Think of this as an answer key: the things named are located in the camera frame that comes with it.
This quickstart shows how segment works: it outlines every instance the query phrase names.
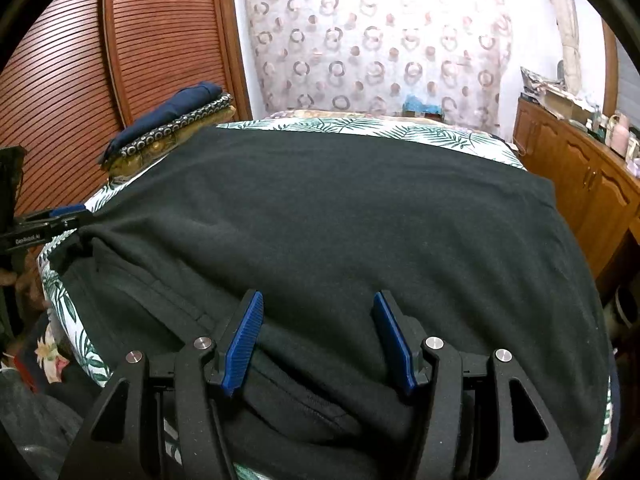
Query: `blue object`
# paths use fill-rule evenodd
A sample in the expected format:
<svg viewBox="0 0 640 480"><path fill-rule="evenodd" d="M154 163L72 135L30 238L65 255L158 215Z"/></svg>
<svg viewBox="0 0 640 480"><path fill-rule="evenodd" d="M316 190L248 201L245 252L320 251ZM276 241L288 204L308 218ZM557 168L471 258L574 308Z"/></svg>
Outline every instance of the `blue object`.
<svg viewBox="0 0 640 480"><path fill-rule="evenodd" d="M85 211L86 207L84 204L72 204L72 205L63 205L56 209L52 209L49 211L49 218L54 218L56 216L67 215L69 213L77 213L78 211Z"/></svg>
<svg viewBox="0 0 640 480"><path fill-rule="evenodd" d="M170 123L174 119L193 112L220 97L222 88L208 81L201 81L197 85L178 90L175 95L161 105L137 119L131 126L117 134L107 146L100 158L100 164L105 163L123 146L136 140L139 136L150 132L158 126Z"/></svg>
<svg viewBox="0 0 640 480"><path fill-rule="evenodd" d="M373 298L372 314L394 381L405 394L410 395L417 387L411 364L411 352L396 318L380 292Z"/></svg>
<svg viewBox="0 0 640 480"><path fill-rule="evenodd" d="M226 353L225 376L222 379L221 386L224 393L229 397L242 384L263 319L264 300L262 294L256 292Z"/></svg>
<svg viewBox="0 0 640 480"><path fill-rule="evenodd" d="M442 107L438 105L423 104L423 102L420 101L420 99L418 99L413 94L408 95L404 100L404 104L402 105L402 111L442 115Z"/></svg>

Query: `stack of folded clothes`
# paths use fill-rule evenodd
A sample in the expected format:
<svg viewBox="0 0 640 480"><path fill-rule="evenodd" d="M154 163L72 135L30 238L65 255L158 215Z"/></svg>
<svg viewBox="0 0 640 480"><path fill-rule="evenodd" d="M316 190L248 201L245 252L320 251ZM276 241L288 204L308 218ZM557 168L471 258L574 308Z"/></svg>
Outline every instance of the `stack of folded clothes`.
<svg viewBox="0 0 640 480"><path fill-rule="evenodd" d="M111 180L126 180L202 126L230 120L236 113L232 100L207 81L183 88L114 137L100 157L100 166Z"/></svg>

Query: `metal screw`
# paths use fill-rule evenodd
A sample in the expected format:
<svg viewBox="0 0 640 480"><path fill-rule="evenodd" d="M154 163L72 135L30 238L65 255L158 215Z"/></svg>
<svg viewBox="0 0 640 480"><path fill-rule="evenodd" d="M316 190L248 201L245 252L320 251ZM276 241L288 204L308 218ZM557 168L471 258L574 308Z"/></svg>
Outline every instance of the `metal screw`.
<svg viewBox="0 0 640 480"><path fill-rule="evenodd" d="M439 337L434 336L425 339L424 343L432 350L440 350L444 346L444 341Z"/></svg>
<svg viewBox="0 0 640 480"><path fill-rule="evenodd" d="M132 350L127 354L127 363L132 365L142 360L142 352L140 350Z"/></svg>
<svg viewBox="0 0 640 480"><path fill-rule="evenodd" d="M206 350L211 346L211 339L209 337L199 337L193 342L193 345L198 350Z"/></svg>
<svg viewBox="0 0 640 480"><path fill-rule="evenodd" d="M513 356L511 355L511 352L509 352L508 350L505 350L504 348L500 348L499 350L496 350L495 356L498 358L498 360L502 361L503 363L508 363L509 361L511 361L511 358L513 358Z"/></svg>

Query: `white wall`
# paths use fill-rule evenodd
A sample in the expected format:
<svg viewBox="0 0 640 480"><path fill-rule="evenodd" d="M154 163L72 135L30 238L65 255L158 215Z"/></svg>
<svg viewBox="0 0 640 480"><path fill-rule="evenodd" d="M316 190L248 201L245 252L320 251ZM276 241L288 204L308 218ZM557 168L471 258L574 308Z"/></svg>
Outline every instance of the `white wall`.
<svg viewBox="0 0 640 480"><path fill-rule="evenodd" d="M504 137L513 131L518 97L522 91L520 67L549 78L556 77L562 59L562 44L556 14L549 0L505 0L513 24L511 60L500 86L500 130ZM587 0L575 0L580 30L582 88L584 94L602 106L605 83L604 33L600 16ZM244 0L236 0L242 60L254 119L267 115L260 91L254 53L248 34Z"/></svg>

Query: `curtain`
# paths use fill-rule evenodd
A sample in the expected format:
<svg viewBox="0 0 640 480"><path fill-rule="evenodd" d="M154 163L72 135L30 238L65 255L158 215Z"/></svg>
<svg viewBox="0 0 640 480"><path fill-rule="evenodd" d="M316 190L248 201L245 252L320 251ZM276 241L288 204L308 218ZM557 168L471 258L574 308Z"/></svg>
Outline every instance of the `curtain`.
<svg viewBox="0 0 640 480"><path fill-rule="evenodd" d="M245 0L268 112L399 115L413 94L497 132L511 52L503 0Z"/></svg>
<svg viewBox="0 0 640 480"><path fill-rule="evenodd" d="M554 6L560 30L566 88L572 94L577 95L582 89L582 69L580 68L580 34L578 33L575 0L550 1Z"/></svg>

